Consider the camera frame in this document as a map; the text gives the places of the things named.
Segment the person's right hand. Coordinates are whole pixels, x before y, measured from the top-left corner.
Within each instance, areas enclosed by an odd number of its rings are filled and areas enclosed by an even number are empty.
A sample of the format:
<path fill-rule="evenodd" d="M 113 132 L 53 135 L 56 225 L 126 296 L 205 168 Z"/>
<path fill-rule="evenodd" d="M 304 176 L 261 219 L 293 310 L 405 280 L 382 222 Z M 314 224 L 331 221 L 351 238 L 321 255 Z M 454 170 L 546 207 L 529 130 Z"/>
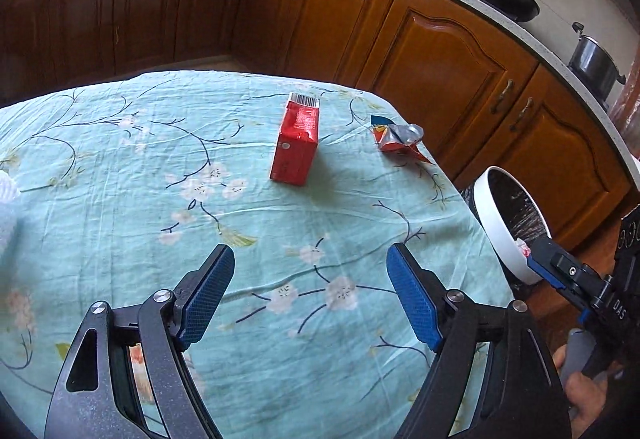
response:
<path fill-rule="evenodd" d="M 574 410 L 570 418 L 573 438 L 610 437 L 610 375 L 615 372 L 615 367 L 613 363 L 595 378 L 589 378 L 582 372 L 571 373 L 567 378 L 564 391 Z"/>

